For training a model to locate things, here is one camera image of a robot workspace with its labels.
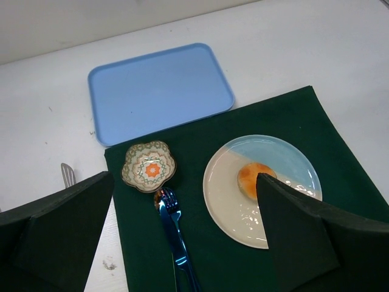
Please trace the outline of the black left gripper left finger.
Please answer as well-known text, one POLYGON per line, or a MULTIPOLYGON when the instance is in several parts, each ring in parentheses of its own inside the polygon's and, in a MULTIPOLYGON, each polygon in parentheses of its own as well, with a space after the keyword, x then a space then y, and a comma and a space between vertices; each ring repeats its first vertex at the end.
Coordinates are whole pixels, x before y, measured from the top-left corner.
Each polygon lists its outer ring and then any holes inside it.
POLYGON ((83 291, 113 190, 101 172, 1 212, 1 291, 83 291))

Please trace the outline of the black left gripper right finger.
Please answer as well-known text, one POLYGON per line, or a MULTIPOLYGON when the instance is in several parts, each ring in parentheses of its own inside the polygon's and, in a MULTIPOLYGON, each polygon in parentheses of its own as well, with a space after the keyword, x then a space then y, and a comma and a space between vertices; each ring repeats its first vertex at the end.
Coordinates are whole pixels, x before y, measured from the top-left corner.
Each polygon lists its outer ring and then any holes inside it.
POLYGON ((388 223, 266 174, 257 176, 256 193, 281 291, 388 291, 388 223))

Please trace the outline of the stainless steel serving tongs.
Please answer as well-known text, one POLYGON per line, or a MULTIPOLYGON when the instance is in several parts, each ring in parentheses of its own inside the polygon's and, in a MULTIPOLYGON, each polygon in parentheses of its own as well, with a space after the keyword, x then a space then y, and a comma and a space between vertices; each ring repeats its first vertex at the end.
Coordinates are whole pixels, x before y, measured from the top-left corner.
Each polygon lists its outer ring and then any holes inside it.
POLYGON ((75 185, 77 182, 73 168, 64 162, 60 166, 65 188, 75 185))

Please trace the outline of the round golden bread bun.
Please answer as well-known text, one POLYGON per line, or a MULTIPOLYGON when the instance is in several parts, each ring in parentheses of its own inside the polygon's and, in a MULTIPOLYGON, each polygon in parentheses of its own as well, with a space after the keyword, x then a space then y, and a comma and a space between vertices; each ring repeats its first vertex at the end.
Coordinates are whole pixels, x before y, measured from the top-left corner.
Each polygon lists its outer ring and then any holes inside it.
POLYGON ((237 175, 239 190, 251 200, 256 199, 256 179, 259 173, 277 178, 277 174, 270 167, 259 162, 246 164, 239 170, 237 175))

